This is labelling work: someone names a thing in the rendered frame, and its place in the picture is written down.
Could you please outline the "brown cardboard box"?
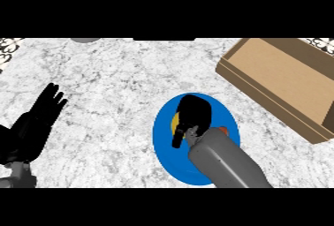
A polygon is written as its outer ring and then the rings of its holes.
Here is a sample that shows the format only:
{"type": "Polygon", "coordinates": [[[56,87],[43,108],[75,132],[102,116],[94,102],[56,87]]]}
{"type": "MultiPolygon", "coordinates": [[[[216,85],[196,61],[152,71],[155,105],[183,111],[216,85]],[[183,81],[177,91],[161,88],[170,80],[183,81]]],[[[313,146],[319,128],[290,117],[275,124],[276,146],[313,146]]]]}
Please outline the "brown cardboard box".
{"type": "Polygon", "coordinates": [[[244,38],[216,72],[310,143],[334,139],[334,56],[297,38],[244,38]]]}

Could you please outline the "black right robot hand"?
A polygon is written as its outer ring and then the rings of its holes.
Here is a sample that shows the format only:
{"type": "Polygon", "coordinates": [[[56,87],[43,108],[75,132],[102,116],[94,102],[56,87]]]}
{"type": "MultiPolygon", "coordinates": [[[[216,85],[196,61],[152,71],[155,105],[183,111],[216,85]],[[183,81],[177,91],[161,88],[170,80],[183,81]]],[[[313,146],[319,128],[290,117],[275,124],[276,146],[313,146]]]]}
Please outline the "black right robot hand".
{"type": "Polygon", "coordinates": [[[179,124],[174,129],[173,147],[179,148],[189,128],[196,126],[196,136],[201,136],[207,131],[211,125],[211,105],[196,95],[186,94],[180,99],[176,113],[179,114],[179,124]]]}

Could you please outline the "yellow lemon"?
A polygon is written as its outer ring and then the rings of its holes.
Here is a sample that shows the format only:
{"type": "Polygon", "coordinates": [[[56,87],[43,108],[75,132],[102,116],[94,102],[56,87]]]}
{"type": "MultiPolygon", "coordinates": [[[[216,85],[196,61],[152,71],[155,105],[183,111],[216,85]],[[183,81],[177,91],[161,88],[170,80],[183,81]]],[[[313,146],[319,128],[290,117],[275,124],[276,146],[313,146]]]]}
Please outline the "yellow lemon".
{"type": "Polygon", "coordinates": [[[173,121],[171,121],[171,131],[173,131],[173,135],[174,135],[174,131],[176,131],[176,126],[179,125],[179,112],[176,112],[174,116],[173,116],[173,121]]]}

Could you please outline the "blue plate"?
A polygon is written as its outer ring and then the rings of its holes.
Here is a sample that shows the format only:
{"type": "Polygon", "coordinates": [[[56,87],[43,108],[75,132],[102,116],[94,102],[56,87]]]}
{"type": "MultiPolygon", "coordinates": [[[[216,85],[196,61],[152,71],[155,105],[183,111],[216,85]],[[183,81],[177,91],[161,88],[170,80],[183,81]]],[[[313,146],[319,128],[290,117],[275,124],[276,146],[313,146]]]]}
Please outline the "blue plate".
{"type": "MultiPolygon", "coordinates": [[[[211,96],[194,93],[211,105],[211,127],[226,127],[229,138],[239,145],[239,128],[227,108],[211,96]]],[[[174,96],[161,107],[152,126],[152,145],[161,166],[170,175],[189,185],[211,185],[207,176],[199,172],[188,159],[188,142],[182,141],[179,148],[173,148],[171,121],[177,105],[185,94],[174,96]]]]}

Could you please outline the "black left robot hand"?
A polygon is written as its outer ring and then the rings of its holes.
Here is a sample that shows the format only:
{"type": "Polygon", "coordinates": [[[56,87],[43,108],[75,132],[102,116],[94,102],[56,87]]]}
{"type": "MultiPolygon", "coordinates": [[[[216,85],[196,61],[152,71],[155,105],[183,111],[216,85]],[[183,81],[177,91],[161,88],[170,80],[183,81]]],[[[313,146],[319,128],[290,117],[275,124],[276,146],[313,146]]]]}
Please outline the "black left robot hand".
{"type": "Polygon", "coordinates": [[[0,125],[0,164],[32,162],[43,151],[52,126],[68,102],[59,86],[49,83],[32,107],[10,128],[0,125]]]}

